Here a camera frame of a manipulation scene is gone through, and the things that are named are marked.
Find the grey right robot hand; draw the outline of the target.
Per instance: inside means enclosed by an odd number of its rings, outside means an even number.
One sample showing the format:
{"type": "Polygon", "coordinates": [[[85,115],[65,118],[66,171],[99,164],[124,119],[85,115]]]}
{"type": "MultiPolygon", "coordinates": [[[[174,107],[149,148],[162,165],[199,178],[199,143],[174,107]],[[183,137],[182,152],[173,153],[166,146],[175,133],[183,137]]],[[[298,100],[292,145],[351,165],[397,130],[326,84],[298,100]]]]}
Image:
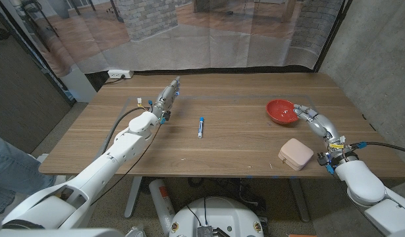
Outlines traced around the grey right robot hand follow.
{"type": "Polygon", "coordinates": [[[329,154],[328,163],[330,165],[337,167],[359,159],[351,149],[345,146],[346,137],[338,132],[335,125],[326,116],[299,104],[294,104],[294,113],[299,119],[306,121],[311,130],[323,139],[329,154]]]}

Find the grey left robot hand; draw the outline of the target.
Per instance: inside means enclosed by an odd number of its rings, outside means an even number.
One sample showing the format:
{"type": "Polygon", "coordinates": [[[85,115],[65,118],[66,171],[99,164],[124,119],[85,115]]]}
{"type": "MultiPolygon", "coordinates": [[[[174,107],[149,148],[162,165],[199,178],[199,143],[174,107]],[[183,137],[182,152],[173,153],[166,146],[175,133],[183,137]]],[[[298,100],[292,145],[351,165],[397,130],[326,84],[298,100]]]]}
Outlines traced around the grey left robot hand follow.
{"type": "Polygon", "coordinates": [[[179,95],[180,77],[177,76],[155,100],[152,113],[160,120],[163,114],[170,111],[173,107],[174,100],[179,95]]]}

